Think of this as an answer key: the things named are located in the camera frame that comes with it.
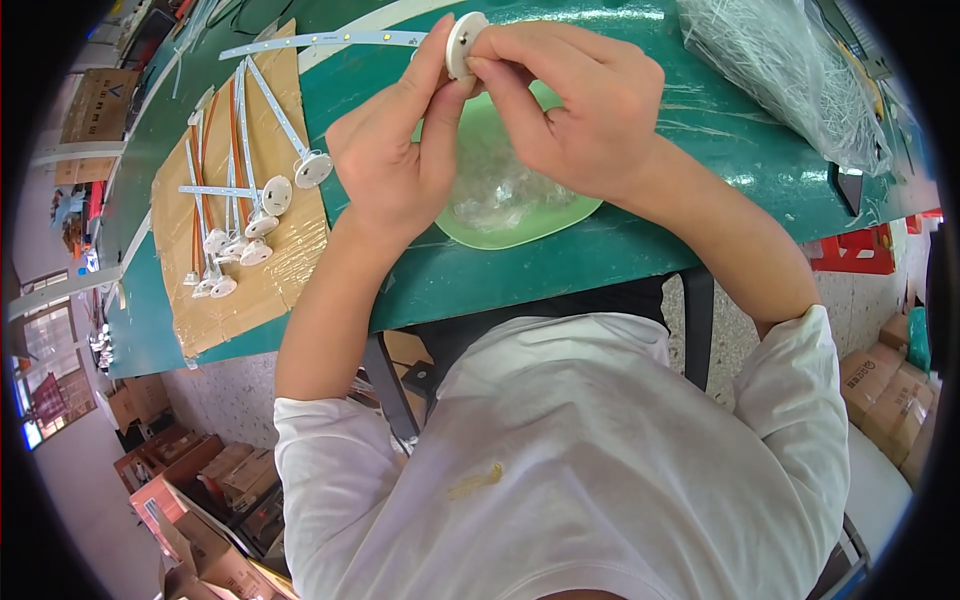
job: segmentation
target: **white t-shirt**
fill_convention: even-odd
[[[780,324],[731,415],[640,317],[523,317],[451,368],[409,463],[352,401],[278,398],[304,600],[803,600],[839,540],[847,415],[827,311]]]

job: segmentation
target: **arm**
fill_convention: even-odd
[[[654,133],[663,71],[639,48],[570,25],[528,22],[485,29],[471,54],[470,68],[521,161],[680,237],[761,338],[820,301],[806,259],[780,224]],[[564,105],[544,112],[529,78],[504,60],[524,65]]]
[[[773,217],[673,143],[655,143],[647,180],[622,208],[684,240],[761,340],[820,303],[806,257]]]
[[[276,395],[342,398],[360,365],[384,277],[437,218],[456,174],[456,134],[474,78],[444,70],[445,16],[403,77],[338,119],[327,145],[350,206],[297,300],[276,357]],[[411,135],[423,119],[420,143]]]

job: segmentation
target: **terrazzo floor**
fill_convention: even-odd
[[[829,314],[840,356],[867,348],[883,323],[903,302],[906,280],[923,285],[929,238],[906,238],[904,259],[889,276],[817,273],[817,285]],[[671,366],[678,372],[684,357],[684,290],[678,276],[663,286],[663,314],[673,335]],[[713,340],[707,392],[733,409],[731,381],[757,344],[753,323],[715,286]],[[257,354],[203,365],[194,371],[166,372],[167,387],[177,419],[184,425],[224,442],[263,447],[276,444],[273,425],[276,353]]]

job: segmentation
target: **metal table leg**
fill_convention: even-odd
[[[419,436],[420,426],[417,425],[417,419],[396,376],[382,332],[372,333],[367,338],[363,351],[363,367],[376,391],[376,399],[383,409],[383,416],[396,436],[404,442]]]

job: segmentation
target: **window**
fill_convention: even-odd
[[[53,285],[54,283],[60,283],[61,281],[66,281],[66,277],[67,277],[66,271],[61,271],[60,273],[56,273],[56,274],[53,274],[53,275],[51,275],[51,276],[44,277],[43,279],[38,279],[38,280],[36,280],[36,281],[31,281],[31,282],[25,284],[22,288],[20,288],[20,296],[23,296],[24,294],[30,294],[31,292],[35,292],[35,291],[37,291],[37,290],[42,290],[43,288],[47,287],[48,285]],[[58,299],[56,299],[56,300],[47,302],[46,304],[43,304],[42,306],[38,306],[37,308],[35,308],[35,309],[29,311],[28,313],[26,313],[24,316],[25,316],[25,317],[32,317],[33,315],[35,315],[35,314],[37,314],[37,313],[40,313],[40,312],[43,312],[43,311],[46,310],[47,308],[50,308],[50,307],[53,306],[54,304],[60,304],[61,302],[66,302],[66,301],[68,301],[68,300],[70,300],[70,297],[69,297],[69,296],[64,296],[63,298],[58,298]]]
[[[48,285],[67,279],[66,271],[31,281],[21,288],[29,294]],[[63,297],[31,310],[22,321],[23,337],[29,360],[12,363],[24,442],[30,449],[60,431],[70,422],[96,408],[86,373],[81,368],[79,348],[73,330],[70,298]],[[59,391],[58,410],[44,411],[36,405],[34,394],[50,375],[55,380],[54,392]],[[46,420],[38,415],[47,415]]]

